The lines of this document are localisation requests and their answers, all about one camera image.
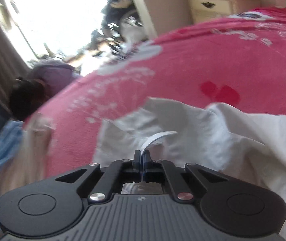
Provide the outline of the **white button shirt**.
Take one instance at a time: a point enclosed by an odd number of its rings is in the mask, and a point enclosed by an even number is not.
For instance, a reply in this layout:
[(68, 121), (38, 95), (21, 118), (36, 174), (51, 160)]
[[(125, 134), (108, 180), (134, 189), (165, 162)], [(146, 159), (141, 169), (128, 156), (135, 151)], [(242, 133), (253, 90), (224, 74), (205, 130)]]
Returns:
[[(265, 187), (286, 203), (286, 115), (149, 98), (132, 113), (102, 121), (93, 160), (108, 166), (143, 149), (150, 149), (154, 159), (177, 166), (197, 163)], [(280, 234), (286, 239), (286, 221)]]

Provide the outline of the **wheelchair with clothes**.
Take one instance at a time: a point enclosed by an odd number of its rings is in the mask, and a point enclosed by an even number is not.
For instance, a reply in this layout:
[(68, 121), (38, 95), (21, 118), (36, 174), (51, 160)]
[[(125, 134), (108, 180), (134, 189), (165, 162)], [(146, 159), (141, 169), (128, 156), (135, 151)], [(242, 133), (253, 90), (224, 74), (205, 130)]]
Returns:
[(102, 13), (100, 30), (112, 55), (148, 39), (134, 0), (107, 0)]

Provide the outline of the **folded cream garments stack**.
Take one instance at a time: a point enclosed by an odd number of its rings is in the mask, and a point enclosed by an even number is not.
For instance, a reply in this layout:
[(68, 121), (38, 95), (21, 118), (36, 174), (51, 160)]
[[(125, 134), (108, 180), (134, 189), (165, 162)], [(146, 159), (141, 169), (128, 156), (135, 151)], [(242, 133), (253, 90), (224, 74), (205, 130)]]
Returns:
[(53, 132), (52, 119), (40, 113), (32, 116), (23, 129), (18, 150), (0, 169), (0, 196), (45, 178)]

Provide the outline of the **dark purple bag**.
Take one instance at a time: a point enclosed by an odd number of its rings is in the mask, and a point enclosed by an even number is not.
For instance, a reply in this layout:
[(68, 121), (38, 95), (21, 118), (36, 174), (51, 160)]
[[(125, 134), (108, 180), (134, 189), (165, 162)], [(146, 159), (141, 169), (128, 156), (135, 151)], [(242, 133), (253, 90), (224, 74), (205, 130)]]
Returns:
[(71, 65), (54, 59), (39, 61), (24, 77), (17, 77), (9, 95), (12, 116), (23, 121), (61, 92), (80, 74)]

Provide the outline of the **pink floral bed blanket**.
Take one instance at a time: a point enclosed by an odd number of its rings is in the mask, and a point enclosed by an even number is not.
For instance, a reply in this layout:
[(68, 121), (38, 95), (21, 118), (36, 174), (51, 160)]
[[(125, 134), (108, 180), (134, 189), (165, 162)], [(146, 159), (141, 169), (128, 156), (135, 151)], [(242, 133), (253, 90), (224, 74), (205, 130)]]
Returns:
[(177, 29), (78, 78), (38, 110), (54, 127), (46, 176), (91, 162), (102, 120), (130, 113), (148, 97), (286, 115), (286, 8)]

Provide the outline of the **cream wooden nightstand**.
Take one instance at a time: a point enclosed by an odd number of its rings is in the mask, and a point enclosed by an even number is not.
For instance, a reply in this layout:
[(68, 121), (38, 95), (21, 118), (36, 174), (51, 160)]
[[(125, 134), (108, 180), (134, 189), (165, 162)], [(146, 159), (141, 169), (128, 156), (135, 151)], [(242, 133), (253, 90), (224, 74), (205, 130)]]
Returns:
[(187, 0), (193, 23), (202, 23), (247, 12), (261, 6), (260, 0)]

